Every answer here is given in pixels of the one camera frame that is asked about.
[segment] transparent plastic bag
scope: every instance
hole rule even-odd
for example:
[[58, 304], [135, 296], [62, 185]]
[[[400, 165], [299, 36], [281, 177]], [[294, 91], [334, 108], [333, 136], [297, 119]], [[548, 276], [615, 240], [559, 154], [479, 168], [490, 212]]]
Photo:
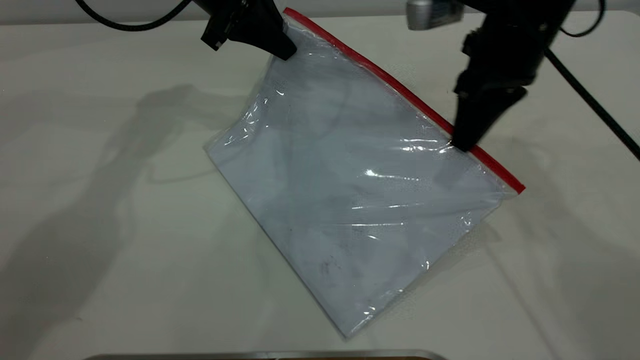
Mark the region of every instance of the transparent plastic bag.
[[387, 73], [291, 9], [214, 164], [345, 337], [524, 187]]

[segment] black cable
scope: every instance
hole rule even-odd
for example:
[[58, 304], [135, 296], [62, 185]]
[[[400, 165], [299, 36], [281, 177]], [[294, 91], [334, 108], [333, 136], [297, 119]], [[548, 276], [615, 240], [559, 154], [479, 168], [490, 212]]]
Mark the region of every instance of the black cable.
[[598, 13], [598, 18], [596, 19], [596, 22], [594, 22], [593, 25], [591, 25], [590, 28], [588, 28], [587, 30], [583, 31], [582, 33], [577, 33], [577, 34], [569, 33], [564, 28], [560, 28], [560, 31], [562, 31], [563, 33], [565, 33], [566, 35], [568, 35], [568, 36], [570, 36], [572, 38], [581, 38], [581, 37], [584, 37], [584, 36], [589, 35], [590, 33], [592, 33], [593, 30], [595, 30], [598, 27], [598, 25], [600, 25], [600, 22], [602, 21], [602, 18], [604, 17], [604, 13], [607, 10], [607, 0], [598, 0], [598, 4], [600, 4], [600, 12]]
[[523, 16], [518, 6], [514, 3], [514, 0], [506, 0], [506, 3], [511, 8], [511, 12], [518, 17], [520, 24], [525, 31], [537, 41], [538, 45], [544, 48], [544, 53], [549, 62], [558, 70], [560, 75], [571, 85], [571, 87], [582, 97], [582, 99], [589, 105], [589, 107], [598, 115], [602, 121], [613, 131], [613, 133], [625, 144], [629, 151], [640, 160], [640, 146], [627, 134], [627, 132], [616, 122], [616, 120], [609, 114], [605, 108], [582, 86], [580, 81], [573, 76], [569, 69], [556, 57], [556, 55], [545, 45], [544, 41], [540, 38], [538, 33], [529, 24], [526, 17]]
[[622, 141], [623, 144], [629, 149], [629, 151], [640, 160], [640, 146], [634, 141], [634, 139], [627, 134], [627, 132], [616, 122], [616, 120], [600, 105], [600, 103], [587, 91], [587, 89], [580, 84], [580, 81], [573, 76], [569, 69], [556, 57], [551, 49], [545, 49], [545, 56], [549, 62], [558, 70], [560, 75], [566, 80], [569, 85], [584, 99], [584, 101], [591, 107], [593, 111], [604, 121], [604, 123], [613, 131], [613, 133]]
[[182, 0], [180, 4], [178, 4], [178, 6], [176, 6], [173, 10], [171, 10], [165, 16], [161, 17], [160, 19], [157, 19], [154, 22], [149, 22], [148, 24], [142, 24], [142, 25], [118, 24], [117, 22], [113, 22], [109, 19], [106, 19], [105, 17], [95, 12], [93, 9], [89, 7], [89, 5], [86, 4], [84, 0], [76, 0], [76, 2], [78, 3], [78, 5], [80, 5], [82, 10], [84, 10], [84, 12], [86, 12], [91, 18], [93, 18], [94, 20], [96, 20], [97, 22], [103, 25], [109, 26], [112, 29], [116, 29], [120, 31], [146, 31], [146, 30], [157, 28], [158, 26], [163, 25], [164, 23], [173, 19], [176, 15], [178, 15], [181, 11], [183, 11], [185, 7], [187, 7], [187, 5], [191, 2], [191, 0]]

